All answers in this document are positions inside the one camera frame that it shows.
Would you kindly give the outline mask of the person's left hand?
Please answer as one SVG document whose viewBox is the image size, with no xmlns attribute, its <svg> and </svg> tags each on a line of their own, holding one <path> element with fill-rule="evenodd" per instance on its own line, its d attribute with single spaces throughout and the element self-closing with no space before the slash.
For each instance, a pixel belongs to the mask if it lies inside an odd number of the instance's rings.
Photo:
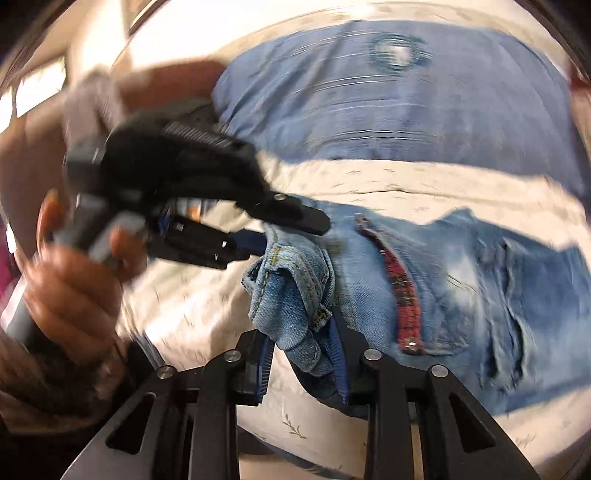
<svg viewBox="0 0 591 480">
<path fill-rule="evenodd" d="M 58 191 L 48 191 L 37 219 L 37 252 L 28 258 L 17 252 L 17 265 L 26 280 L 24 302 L 44 336 L 77 365 L 102 359 L 115 343 L 123 284 L 147 266 L 143 239 L 122 228 L 109 238 L 119 261 L 114 271 L 85 253 L 49 240 L 62 227 L 65 205 Z"/>
</svg>

